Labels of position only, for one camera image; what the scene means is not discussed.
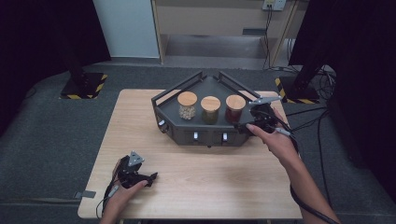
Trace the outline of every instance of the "person's arm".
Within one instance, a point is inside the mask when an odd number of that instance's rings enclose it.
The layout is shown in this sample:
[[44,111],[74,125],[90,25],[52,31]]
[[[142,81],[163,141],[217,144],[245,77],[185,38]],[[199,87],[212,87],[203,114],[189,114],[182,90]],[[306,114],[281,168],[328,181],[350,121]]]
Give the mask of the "person's arm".
[[129,189],[119,186],[119,189],[107,201],[105,212],[100,220],[100,224],[114,224],[119,218],[121,212],[125,209],[129,200],[143,187],[147,185],[148,181],[143,180],[135,184]]
[[[274,111],[276,116],[282,119],[276,109]],[[290,138],[278,132],[267,133],[255,125],[248,124],[247,128],[256,136],[260,137],[264,144],[279,159],[279,162],[288,174],[290,184],[298,198],[321,214],[341,223],[319,191],[314,179],[297,154]],[[300,207],[300,209],[305,223],[326,223],[303,208]]]

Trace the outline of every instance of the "black curtain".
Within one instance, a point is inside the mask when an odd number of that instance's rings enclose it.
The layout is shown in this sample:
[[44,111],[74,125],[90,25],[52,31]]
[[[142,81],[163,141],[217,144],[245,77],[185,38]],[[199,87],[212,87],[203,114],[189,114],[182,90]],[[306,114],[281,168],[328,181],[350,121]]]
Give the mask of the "black curtain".
[[37,81],[68,70],[38,4],[55,15],[81,66],[110,60],[92,0],[0,0],[0,134]]
[[395,1],[311,0],[290,64],[306,64],[315,51],[334,69],[329,106],[339,133],[396,202],[395,9]]

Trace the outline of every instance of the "light wood tabletop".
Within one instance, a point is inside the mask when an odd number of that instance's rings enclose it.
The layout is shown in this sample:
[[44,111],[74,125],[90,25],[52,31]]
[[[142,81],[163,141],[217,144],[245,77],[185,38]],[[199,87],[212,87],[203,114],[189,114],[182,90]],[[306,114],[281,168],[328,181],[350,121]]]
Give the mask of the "light wood tabletop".
[[[134,196],[122,218],[301,218],[284,168],[258,137],[241,147],[179,146],[156,124],[151,98],[160,92],[121,91],[86,187],[96,195],[82,199],[80,217],[96,218],[117,161],[134,150],[145,159],[139,174],[158,177]],[[286,117],[280,101],[272,107]]]

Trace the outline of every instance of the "jar lid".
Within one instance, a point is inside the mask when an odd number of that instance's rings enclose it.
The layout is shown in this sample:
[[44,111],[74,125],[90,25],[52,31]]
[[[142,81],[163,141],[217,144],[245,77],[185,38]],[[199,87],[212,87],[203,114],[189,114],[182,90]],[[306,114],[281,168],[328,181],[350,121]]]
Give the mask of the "jar lid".
[[201,106],[205,111],[216,111],[220,108],[221,102],[214,96],[206,96],[201,101]]
[[197,102],[197,95],[191,91],[183,91],[177,100],[181,105],[192,106]]
[[229,97],[227,97],[225,102],[227,106],[233,110],[240,110],[244,108],[247,103],[245,99],[240,95],[230,95]]

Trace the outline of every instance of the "yellow and black hazard tape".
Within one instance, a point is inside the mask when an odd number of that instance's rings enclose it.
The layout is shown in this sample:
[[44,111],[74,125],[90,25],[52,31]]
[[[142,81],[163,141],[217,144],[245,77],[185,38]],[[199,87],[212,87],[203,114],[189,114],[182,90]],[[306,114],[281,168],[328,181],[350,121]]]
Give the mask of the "yellow and black hazard tape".
[[283,103],[291,103],[291,104],[319,104],[320,101],[317,99],[289,99],[288,96],[285,93],[285,89],[283,88],[282,83],[280,82],[280,79],[277,78],[275,80],[277,89],[279,90],[279,95],[282,97],[282,102]]
[[66,94],[59,97],[60,99],[71,99],[71,100],[79,100],[79,99],[95,99],[98,95],[99,92],[102,90],[103,85],[105,85],[105,81],[107,79],[107,75],[102,75],[102,78],[100,82],[98,83],[98,86],[96,88],[95,94],[90,94],[90,95],[84,95],[84,94]]

